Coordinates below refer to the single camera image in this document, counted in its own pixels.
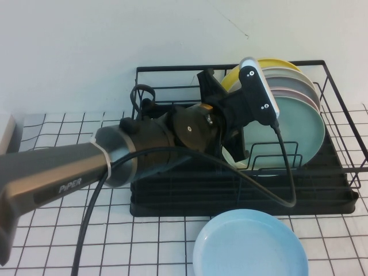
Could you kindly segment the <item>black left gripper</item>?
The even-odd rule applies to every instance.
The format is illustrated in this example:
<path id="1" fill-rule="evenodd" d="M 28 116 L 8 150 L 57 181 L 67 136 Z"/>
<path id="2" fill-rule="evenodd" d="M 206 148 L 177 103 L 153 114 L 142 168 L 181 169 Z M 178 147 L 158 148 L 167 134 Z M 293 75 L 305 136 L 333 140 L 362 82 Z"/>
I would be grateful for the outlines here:
<path id="1" fill-rule="evenodd" d="M 212 68 L 197 74 L 200 96 L 204 104 L 213 108 L 213 113 L 220 120 L 224 147 L 234 161 L 243 161 L 250 157 L 245 149 L 243 127 L 255 121 L 250 106 L 242 91 L 229 93 L 214 77 Z"/>

